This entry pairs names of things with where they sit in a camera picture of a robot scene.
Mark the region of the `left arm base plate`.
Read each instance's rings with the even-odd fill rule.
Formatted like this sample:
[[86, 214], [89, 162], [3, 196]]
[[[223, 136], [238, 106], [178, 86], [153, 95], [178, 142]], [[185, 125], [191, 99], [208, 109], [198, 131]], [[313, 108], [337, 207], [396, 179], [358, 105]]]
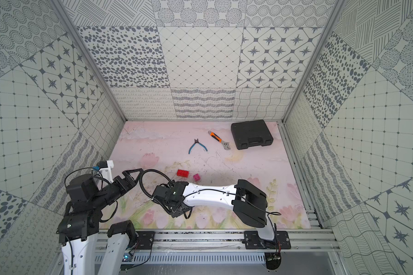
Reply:
[[137, 236], [130, 241], [127, 250], [150, 250], [154, 244], [155, 231], [137, 231]]

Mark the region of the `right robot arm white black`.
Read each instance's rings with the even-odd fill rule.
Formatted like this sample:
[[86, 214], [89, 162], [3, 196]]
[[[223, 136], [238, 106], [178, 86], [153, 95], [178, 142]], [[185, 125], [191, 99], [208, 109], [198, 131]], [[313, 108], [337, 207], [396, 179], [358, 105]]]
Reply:
[[276, 226], [267, 211], [267, 195], [247, 180], [229, 186], [202, 186], [171, 182], [157, 186], [151, 200], [173, 218], [189, 219], [194, 207], [211, 206], [231, 210], [247, 226], [257, 230], [258, 238], [279, 247]]

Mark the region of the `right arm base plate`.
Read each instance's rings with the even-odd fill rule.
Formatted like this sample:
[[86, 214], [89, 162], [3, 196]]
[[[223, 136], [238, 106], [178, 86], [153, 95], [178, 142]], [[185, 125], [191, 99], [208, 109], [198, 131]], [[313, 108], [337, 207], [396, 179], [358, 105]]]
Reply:
[[272, 241], [261, 239], [257, 231], [244, 231], [244, 240], [242, 243], [245, 245], [247, 250], [266, 250], [266, 249], [277, 249], [278, 247], [283, 249], [291, 249], [290, 238], [288, 232], [277, 231], [276, 238]]

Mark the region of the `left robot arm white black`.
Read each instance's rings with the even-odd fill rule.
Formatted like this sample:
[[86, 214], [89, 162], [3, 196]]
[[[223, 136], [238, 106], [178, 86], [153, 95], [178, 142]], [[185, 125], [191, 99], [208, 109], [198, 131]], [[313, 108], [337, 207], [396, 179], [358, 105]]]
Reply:
[[[107, 185], [98, 189], [97, 175], [78, 176], [67, 186], [71, 200], [67, 203], [57, 233], [63, 254], [64, 274], [94, 275], [95, 252], [99, 225], [103, 219], [102, 210], [117, 202], [138, 183], [131, 176], [140, 174], [141, 169], [126, 170], [113, 182], [102, 178]], [[117, 275], [121, 270], [122, 259], [127, 248], [137, 244], [138, 234], [130, 220], [111, 225], [107, 233], [107, 247], [98, 274]]]

